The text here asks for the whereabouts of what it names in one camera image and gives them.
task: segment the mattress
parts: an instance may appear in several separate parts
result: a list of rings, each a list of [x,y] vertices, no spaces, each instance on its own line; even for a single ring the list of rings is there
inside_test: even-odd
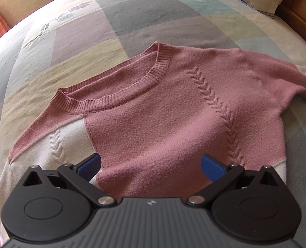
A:
[[[0,174],[15,140],[56,89],[141,53],[152,42],[241,48],[306,66],[306,42],[240,0],[55,0],[0,39]],[[287,185],[302,209],[306,247],[306,101],[282,117]]]

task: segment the star-shaped logo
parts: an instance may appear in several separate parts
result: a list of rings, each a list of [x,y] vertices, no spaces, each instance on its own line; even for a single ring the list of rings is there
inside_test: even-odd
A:
[[[147,202],[147,204],[150,205],[150,206],[153,206],[153,205],[156,204],[156,201],[155,200],[150,200],[150,201]]]

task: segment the ribbed gray surface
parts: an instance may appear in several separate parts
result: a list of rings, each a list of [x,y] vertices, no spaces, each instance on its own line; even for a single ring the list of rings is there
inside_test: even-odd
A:
[[[7,248],[299,248],[293,241],[272,245],[239,242],[221,232],[205,210],[193,209],[180,199],[125,198],[114,208],[99,210],[91,223],[68,240],[47,245],[10,241]]]

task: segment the sweater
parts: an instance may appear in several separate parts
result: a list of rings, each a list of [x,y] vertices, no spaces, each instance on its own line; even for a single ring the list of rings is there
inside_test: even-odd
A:
[[[241,49],[155,42],[57,90],[10,151],[0,212],[30,165],[51,170],[92,153],[102,165],[91,183],[118,200],[193,195],[210,183],[203,154],[247,170],[273,165],[286,181],[280,114],[298,93],[306,99],[306,67]],[[0,221],[0,245],[7,239]]]

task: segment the pink sleeve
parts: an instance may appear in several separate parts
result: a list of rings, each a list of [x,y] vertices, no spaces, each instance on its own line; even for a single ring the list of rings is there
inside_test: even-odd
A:
[[[258,85],[271,94],[276,106],[286,109],[299,93],[306,99],[306,75],[294,64],[252,51],[243,50],[243,55],[258,76]]]

